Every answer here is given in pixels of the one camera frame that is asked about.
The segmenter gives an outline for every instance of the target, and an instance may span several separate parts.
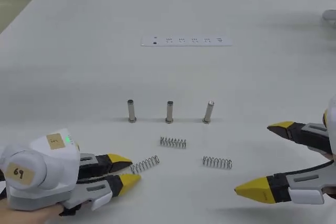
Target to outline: white power strip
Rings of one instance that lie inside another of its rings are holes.
[[[142,46],[167,47],[167,46],[232,46],[232,41],[225,36],[166,36],[143,37]]]

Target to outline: number label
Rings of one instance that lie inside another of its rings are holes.
[[[62,136],[59,133],[47,135],[47,140],[48,140],[50,149],[52,150],[65,147]]]
[[[32,183],[34,176],[35,172],[33,170],[15,163],[10,163],[5,173],[6,179],[10,178],[26,186],[29,186]]]

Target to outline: white table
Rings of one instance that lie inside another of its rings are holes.
[[[336,87],[336,30],[321,21],[334,3],[33,0],[0,35],[1,144],[68,127],[82,152],[159,156],[127,195],[62,223],[334,223],[327,196],[323,206],[271,206],[233,190],[326,161],[266,127],[320,122]],[[195,34],[225,34],[233,46],[140,46],[142,36]],[[161,135],[188,147],[159,147]],[[233,169],[203,167],[203,155],[231,158]]]

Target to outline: compression spring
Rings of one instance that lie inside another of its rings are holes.
[[[133,164],[130,166],[131,172],[133,174],[140,173],[148,168],[151,168],[154,165],[157,165],[160,162],[158,156],[153,156],[148,159],[145,159],[144,161],[138,162],[136,164]]]
[[[231,169],[232,168],[232,160],[219,158],[219,157],[203,157],[203,165],[218,167],[222,169]]]
[[[178,148],[186,148],[187,140],[186,139],[176,139],[176,138],[167,138],[164,136],[160,137],[160,145],[165,145],[169,147],[178,147]]]

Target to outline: metal rod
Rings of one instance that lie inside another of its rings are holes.
[[[213,101],[208,102],[208,106],[206,107],[205,116],[203,118],[203,123],[206,123],[206,124],[210,123],[211,113],[212,113],[212,109],[214,108],[214,104],[215,103]]]
[[[130,123],[135,123],[137,118],[135,117],[133,100],[128,100],[127,105],[128,105],[128,114],[129,114],[128,121]]]
[[[172,122],[173,122],[173,101],[168,101],[166,123],[172,123]]]

